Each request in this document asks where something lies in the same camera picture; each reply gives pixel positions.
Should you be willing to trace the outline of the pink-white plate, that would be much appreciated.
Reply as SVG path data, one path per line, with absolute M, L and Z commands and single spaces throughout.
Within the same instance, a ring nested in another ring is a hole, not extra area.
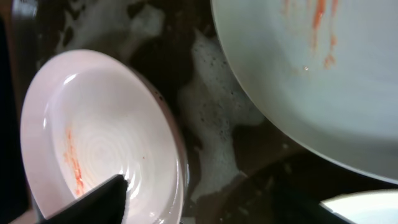
M 20 138 L 44 218 L 120 175 L 124 223 L 180 222 L 189 172 L 177 122 L 146 78 L 109 55 L 70 50 L 47 61 L 25 95 Z

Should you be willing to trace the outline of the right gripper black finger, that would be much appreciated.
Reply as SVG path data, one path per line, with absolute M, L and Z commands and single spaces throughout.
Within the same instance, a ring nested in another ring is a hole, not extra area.
M 127 187 L 128 181 L 123 175 L 114 175 L 40 224 L 121 224 Z

